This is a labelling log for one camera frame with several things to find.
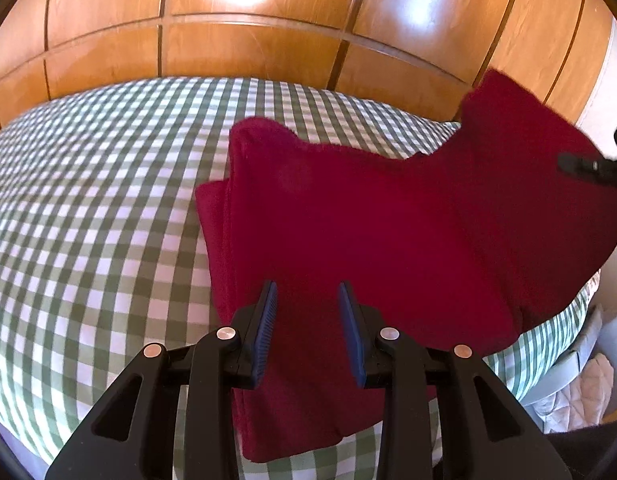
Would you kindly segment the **wooden panelled headboard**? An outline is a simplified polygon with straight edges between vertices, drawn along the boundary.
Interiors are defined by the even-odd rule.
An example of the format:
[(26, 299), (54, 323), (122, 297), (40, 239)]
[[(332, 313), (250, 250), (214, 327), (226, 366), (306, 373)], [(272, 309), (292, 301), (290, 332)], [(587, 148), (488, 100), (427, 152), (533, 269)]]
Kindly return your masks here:
[(0, 25), (0, 129), (113, 82), (258, 77), (454, 118), (500, 70), (598, 141), (617, 124), (603, 0), (17, 0)]

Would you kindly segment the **green checked bed cover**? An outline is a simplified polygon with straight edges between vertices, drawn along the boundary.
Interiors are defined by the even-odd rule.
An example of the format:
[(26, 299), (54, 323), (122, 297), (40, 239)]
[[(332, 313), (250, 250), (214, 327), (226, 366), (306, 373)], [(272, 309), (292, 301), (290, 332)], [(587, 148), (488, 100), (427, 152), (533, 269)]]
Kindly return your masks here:
[(194, 188), (231, 126), (272, 118), (392, 158), (456, 130), (389, 105), (261, 79), (162, 78), (36, 106), (0, 132), (0, 434), (40, 479), (150, 342), (217, 324)]

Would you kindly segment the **red sweater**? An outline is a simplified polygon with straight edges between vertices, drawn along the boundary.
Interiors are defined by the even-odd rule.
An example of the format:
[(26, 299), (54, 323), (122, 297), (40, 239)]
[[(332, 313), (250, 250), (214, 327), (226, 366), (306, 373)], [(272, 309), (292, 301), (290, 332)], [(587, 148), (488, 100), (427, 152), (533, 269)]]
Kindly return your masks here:
[(421, 346), (481, 356), (560, 313), (617, 245), (617, 188), (561, 171), (599, 153), (584, 133), (492, 70), (460, 128), (431, 154), (393, 159), (314, 144), (265, 118), (229, 133), (225, 180), (196, 205), (220, 321), (278, 287), (263, 381), (235, 394), (248, 460), (339, 443), (383, 416), (356, 385), (337, 289)]

